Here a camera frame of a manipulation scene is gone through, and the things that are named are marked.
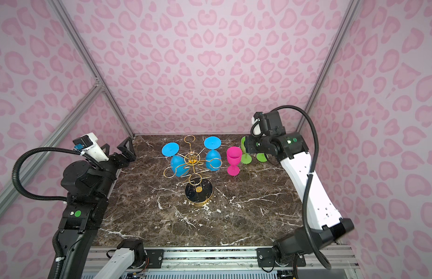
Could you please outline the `pink wine glass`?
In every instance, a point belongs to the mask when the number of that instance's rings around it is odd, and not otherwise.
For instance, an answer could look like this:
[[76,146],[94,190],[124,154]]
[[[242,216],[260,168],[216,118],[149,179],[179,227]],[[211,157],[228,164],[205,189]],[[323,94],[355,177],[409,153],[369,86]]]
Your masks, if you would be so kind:
[[237,176],[240,172],[239,164],[242,158],[243,152],[241,148],[232,146],[228,148],[226,152],[226,158],[229,163],[227,172],[230,176]]

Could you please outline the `green wine glass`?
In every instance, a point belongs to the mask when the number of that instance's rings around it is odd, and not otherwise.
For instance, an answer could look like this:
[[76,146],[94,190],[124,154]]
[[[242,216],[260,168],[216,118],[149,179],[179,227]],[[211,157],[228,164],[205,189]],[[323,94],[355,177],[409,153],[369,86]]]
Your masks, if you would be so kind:
[[250,154],[248,154],[246,151],[245,142],[246,142],[246,137],[242,137],[241,144],[240,144],[240,148],[242,150],[241,162],[244,165],[248,165],[252,162],[253,159],[252,159],[252,156]]
[[258,153],[258,154],[256,155],[256,158],[257,158],[257,160],[258,160],[259,162],[261,162],[261,163],[264,163],[264,162],[267,162],[267,161],[268,161],[268,158],[267,158],[266,154],[264,154],[264,153]]

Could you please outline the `green wine glass front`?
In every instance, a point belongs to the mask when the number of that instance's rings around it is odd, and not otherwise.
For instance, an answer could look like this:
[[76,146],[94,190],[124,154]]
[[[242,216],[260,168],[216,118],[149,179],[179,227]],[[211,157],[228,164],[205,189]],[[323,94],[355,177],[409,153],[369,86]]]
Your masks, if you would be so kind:
[[256,155],[256,158],[257,158],[257,160],[258,160],[259,162],[261,162],[261,163],[264,163],[264,162],[267,162],[267,161],[268,161],[268,158],[267,158],[266,154],[264,154],[264,153],[258,153],[258,154]]

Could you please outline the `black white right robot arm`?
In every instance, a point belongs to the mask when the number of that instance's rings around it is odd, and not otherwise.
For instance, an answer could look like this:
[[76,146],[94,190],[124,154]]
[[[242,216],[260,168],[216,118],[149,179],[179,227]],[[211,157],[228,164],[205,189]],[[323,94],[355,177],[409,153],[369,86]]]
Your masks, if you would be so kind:
[[289,176],[302,202],[303,225],[274,241],[275,262],[283,265],[290,257],[313,254],[330,270],[332,265],[321,250],[353,231],[354,224],[341,215],[322,185],[315,171],[319,154],[317,131],[309,115],[300,108],[297,110],[310,125],[314,139],[312,152],[300,133],[286,132],[279,108],[254,114],[245,147],[250,154],[273,156]]

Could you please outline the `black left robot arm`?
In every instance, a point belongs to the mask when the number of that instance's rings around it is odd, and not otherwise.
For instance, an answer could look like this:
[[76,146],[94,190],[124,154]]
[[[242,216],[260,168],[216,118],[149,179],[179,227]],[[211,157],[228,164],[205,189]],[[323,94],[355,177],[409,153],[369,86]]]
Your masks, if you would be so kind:
[[121,142],[117,147],[119,151],[113,154],[109,153],[108,144],[97,145],[91,134],[74,139],[73,144],[74,150],[83,155],[91,151],[96,162],[78,160],[63,172],[60,184],[67,190],[67,205],[52,238],[55,259],[49,272],[51,279],[81,278],[117,172],[137,158],[131,137]]

